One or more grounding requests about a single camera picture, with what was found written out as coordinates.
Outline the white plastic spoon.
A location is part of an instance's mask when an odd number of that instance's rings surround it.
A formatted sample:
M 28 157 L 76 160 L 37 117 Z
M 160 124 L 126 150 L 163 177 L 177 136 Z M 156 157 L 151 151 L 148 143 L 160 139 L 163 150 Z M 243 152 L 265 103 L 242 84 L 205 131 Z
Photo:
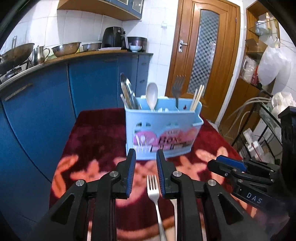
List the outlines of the white plastic spoon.
M 150 110 L 154 111 L 158 101 L 158 87 L 155 83 L 151 82 L 148 84 L 145 97 Z

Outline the blue wall cabinet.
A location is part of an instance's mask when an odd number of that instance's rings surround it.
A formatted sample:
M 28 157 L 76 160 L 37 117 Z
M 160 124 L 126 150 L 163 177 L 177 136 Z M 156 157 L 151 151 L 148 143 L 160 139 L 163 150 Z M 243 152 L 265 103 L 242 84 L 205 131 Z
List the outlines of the blue wall cabinet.
M 59 1 L 58 10 L 86 11 L 109 16 L 121 21 L 140 20 L 144 1 L 101 1 L 101 0 L 68 0 Z

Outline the wooden door with glass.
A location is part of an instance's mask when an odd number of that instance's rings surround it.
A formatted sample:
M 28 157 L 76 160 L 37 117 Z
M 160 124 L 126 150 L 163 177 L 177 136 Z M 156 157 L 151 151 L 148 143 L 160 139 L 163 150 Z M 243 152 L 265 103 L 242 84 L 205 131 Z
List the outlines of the wooden door with glass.
M 233 76 L 240 36 L 240 7 L 231 1 L 180 1 L 166 96 L 185 78 L 181 98 L 192 98 L 200 85 L 202 116 L 217 120 Z

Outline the steel table knife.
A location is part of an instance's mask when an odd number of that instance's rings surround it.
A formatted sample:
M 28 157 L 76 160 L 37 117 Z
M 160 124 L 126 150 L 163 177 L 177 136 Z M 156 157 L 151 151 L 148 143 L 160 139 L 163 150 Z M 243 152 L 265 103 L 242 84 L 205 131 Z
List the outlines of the steel table knife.
M 132 84 L 129 79 L 122 72 L 120 74 L 120 85 L 122 89 L 123 96 L 125 97 L 125 101 L 129 109 L 139 109 L 139 105 L 137 99 L 135 97 L 135 93 L 132 89 Z

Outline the light blue chopsticks box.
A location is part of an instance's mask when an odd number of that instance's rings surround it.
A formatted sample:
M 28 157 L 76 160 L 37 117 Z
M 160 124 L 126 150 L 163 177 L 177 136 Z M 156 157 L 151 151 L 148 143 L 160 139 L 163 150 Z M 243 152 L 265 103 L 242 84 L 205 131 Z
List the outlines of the light blue chopsticks box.
M 202 103 L 191 110 L 191 99 L 161 97 L 155 110 L 150 110 L 146 98 L 137 98 L 141 109 L 125 108 L 126 151 L 134 149 L 136 159 L 155 160 L 161 149 L 166 158 L 191 152 L 204 121 L 200 117 Z

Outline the black wok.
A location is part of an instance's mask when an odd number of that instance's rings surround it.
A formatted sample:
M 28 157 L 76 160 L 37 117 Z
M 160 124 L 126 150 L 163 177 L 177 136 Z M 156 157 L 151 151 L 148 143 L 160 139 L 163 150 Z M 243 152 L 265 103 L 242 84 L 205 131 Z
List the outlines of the black wok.
M 26 61 L 34 47 L 34 43 L 27 43 L 16 46 L 17 36 L 13 37 L 11 43 L 11 49 L 1 55 L 0 73 L 1 75 L 6 74 L 16 66 L 21 65 Z

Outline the thin beige chopstick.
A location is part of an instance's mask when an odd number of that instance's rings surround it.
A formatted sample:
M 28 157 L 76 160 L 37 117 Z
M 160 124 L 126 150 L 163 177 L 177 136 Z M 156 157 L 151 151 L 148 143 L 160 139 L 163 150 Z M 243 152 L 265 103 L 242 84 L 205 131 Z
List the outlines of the thin beige chopstick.
M 128 106 L 128 104 L 127 104 L 127 102 L 126 102 L 125 97 L 124 97 L 123 94 L 120 94 L 120 98 L 121 98 L 122 102 L 124 103 L 125 108 L 129 108 L 129 106 Z

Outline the blue base cabinets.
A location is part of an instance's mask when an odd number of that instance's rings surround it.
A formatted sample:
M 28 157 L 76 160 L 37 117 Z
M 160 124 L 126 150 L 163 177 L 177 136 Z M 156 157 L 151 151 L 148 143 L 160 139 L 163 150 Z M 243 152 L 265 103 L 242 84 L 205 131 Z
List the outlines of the blue base cabinets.
M 121 108 L 120 74 L 144 93 L 150 53 L 81 57 L 29 69 L 1 86 L 1 230 L 24 240 L 47 212 L 50 186 L 81 111 Z

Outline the small steel bowl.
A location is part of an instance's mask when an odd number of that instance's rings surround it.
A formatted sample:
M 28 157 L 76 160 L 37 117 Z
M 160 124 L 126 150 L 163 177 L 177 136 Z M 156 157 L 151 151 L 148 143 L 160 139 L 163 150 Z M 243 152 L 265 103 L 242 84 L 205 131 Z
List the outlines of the small steel bowl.
M 101 48 L 101 44 L 102 44 L 102 42 L 83 44 L 82 48 L 83 48 L 84 52 L 97 51 Z

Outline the white plastic bag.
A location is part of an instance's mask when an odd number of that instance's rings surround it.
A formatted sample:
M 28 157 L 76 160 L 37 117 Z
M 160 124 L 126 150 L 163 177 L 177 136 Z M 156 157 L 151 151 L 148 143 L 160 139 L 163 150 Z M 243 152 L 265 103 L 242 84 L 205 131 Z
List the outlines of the white plastic bag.
M 292 62 L 280 48 L 280 39 L 276 39 L 267 46 L 259 66 L 257 75 L 262 85 L 269 85 L 274 80 L 287 84 L 290 78 Z

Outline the wooden chopstick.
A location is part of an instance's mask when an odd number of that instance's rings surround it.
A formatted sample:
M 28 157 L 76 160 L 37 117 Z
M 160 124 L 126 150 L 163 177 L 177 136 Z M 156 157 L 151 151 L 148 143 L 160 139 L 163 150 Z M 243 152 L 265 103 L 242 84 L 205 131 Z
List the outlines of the wooden chopstick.
M 195 111 L 196 108 L 197 108 L 197 105 L 198 105 L 198 103 L 200 101 L 203 90 L 204 90 L 204 85 L 201 85 L 200 88 L 199 88 L 199 91 L 197 93 L 196 99 L 195 99 L 195 103 L 194 103 L 194 106 L 193 106 L 193 111 Z
M 190 111 L 192 111 L 193 106 L 194 106 L 194 104 L 195 104 L 195 100 L 196 100 L 196 97 L 197 97 L 197 93 L 198 93 L 198 89 L 196 88 L 195 93 L 194 93 L 194 96 L 193 96 L 193 99 L 192 99 L 192 102 L 191 102 Z

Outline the white power strip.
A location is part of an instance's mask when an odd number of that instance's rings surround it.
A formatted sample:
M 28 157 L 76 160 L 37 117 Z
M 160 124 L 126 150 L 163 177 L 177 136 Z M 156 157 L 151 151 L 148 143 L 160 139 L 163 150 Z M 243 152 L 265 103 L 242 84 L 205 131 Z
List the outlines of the white power strip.
M 250 156 L 252 158 L 255 158 L 257 161 L 262 161 L 264 151 L 260 143 L 255 140 L 253 131 L 248 128 L 243 132 L 243 135 L 247 141 L 246 147 L 248 152 L 250 153 Z

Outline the small steel fork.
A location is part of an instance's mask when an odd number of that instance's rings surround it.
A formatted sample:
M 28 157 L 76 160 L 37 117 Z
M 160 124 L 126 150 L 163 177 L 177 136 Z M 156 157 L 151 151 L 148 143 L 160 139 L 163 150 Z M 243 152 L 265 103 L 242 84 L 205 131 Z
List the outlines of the small steel fork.
M 156 175 L 148 175 L 147 176 L 147 194 L 149 199 L 154 203 L 156 213 L 157 213 L 157 220 L 159 226 L 159 237 L 161 241 L 167 241 L 166 233 L 164 230 L 163 222 L 161 219 L 161 215 L 159 212 L 158 200 L 159 200 L 159 187 Z

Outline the steel fork with long handle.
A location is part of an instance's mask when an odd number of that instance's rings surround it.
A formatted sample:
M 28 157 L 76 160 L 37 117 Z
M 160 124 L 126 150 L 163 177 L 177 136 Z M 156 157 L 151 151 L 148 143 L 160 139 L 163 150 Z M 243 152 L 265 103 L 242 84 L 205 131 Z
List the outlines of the steel fork with long handle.
M 176 108 L 179 108 L 179 97 L 181 96 L 181 91 L 184 85 L 185 75 L 177 75 L 175 82 L 171 88 L 171 93 L 175 98 Z

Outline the black air fryer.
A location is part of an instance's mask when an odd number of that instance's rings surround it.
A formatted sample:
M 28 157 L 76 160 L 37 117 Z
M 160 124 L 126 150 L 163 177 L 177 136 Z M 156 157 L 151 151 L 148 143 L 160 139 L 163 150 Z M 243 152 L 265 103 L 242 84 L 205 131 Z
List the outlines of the black air fryer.
M 128 41 L 125 35 L 125 30 L 122 27 L 108 27 L 105 29 L 101 48 L 121 47 L 126 50 Z

